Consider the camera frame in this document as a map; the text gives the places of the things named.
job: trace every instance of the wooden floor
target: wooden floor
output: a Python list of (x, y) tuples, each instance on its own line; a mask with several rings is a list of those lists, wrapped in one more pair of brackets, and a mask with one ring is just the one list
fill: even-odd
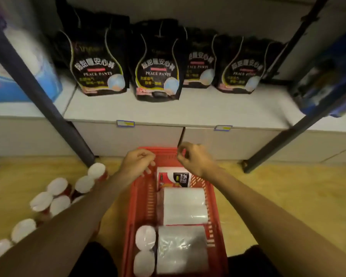
[[(120, 160), (101, 158), (108, 170)], [(265, 164), (243, 174), (234, 162), (220, 165), (239, 180), (274, 201), (346, 252), (346, 166)], [(0, 158), (0, 239), (9, 237), (14, 225), (33, 213), (29, 201), (56, 177), (71, 184), (87, 173), (75, 157)], [(216, 191), (227, 255), (244, 252), (255, 240), (238, 214)], [(105, 214), (98, 241), (120, 267), (129, 191), (123, 192)]]

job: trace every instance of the blue-framed price tag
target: blue-framed price tag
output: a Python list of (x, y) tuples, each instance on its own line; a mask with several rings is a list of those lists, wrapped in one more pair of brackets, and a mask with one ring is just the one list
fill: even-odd
[(232, 125), (217, 125), (214, 131), (229, 131), (232, 129)]
[(116, 125), (118, 127), (135, 127), (135, 122), (129, 120), (117, 120)]

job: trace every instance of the white shelf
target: white shelf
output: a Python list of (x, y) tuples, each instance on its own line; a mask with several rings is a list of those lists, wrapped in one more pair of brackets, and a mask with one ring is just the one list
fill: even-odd
[[(66, 75), (60, 75), (63, 91), (55, 100), (54, 105), (64, 115), (65, 110), (73, 96), (76, 83), (74, 79)], [(37, 117), (43, 118), (41, 111), (32, 102), (8, 102), (0, 103), (0, 117)]]
[[(88, 97), (76, 90), (64, 115), (71, 121), (187, 127), (232, 125), (235, 128), (284, 130), (304, 117), (282, 86), (260, 85), (252, 94), (226, 94), (214, 87), (183, 88), (179, 100), (138, 101), (132, 90), (123, 94)], [(346, 132), (346, 116), (327, 117), (310, 130)]]

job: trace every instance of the blue circle on package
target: blue circle on package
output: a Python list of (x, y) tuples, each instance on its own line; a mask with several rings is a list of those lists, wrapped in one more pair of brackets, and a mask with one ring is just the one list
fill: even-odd
[(251, 77), (246, 85), (245, 85), (245, 89), (248, 91), (248, 92), (253, 92), (254, 89), (258, 86), (259, 84), (259, 81), (260, 81), (260, 77), (259, 76), (255, 76), (255, 77)]
[(214, 75), (215, 75), (214, 69), (207, 69), (203, 71), (200, 76), (200, 83), (202, 83), (205, 86), (210, 85), (214, 79)]
[(164, 91), (168, 95), (174, 95), (177, 93), (179, 87), (179, 80), (176, 78), (169, 78), (164, 83)]
[(121, 91), (125, 88), (126, 83), (124, 77), (121, 74), (114, 74), (108, 79), (108, 87), (114, 91)]

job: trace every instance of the metal frame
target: metal frame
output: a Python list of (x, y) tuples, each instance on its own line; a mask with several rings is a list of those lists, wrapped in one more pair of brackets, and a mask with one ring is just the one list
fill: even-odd
[[(274, 81), (272, 77), (277, 74), (277, 71), (283, 61), (286, 59), (287, 55), (292, 51), (300, 38), (304, 35), (306, 29), (315, 21), (318, 20), (318, 14), (323, 9), (328, 0), (317, 0), (310, 10), (309, 14), (302, 18), (303, 23), (300, 28), (296, 31), (295, 35), (292, 37), (289, 45), (285, 49), (281, 58), (274, 65), (270, 80)], [(262, 149), (260, 149), (256, 154), (254, 154), (248, 160), (244, 160), (242, 164), (243, 171), (245, 173), (250, 173), (261, 163), (266, 161), (280, 149), (285, 147), (291, 141), (296, 139), (300, 134), (302, 134), (309, 127), (314, 125), (321, 118), (327, 116), (333, 109), (340, 106), (346, 101), (346, 86), (341, 89), (339, 93), (334, 93), (326, 98), (324, 98), (320, 104), (314, 108), (310, 114), (302, 118), (298, 123), (293, 125), (288, 130), (282, 131), (275, 138), (273, 138), (268, 144), (266, 144)]]
[(67, 123), (46, 95), (22, 58), (10, 44), (0, 28), (0, 64), (18, 83), (24, 93), (32, 100), (42, 114), (50, 121), (56, 131), (64, 138), (74, 152), (88, 167), (95, 161), (95, 156), (78, 131)]

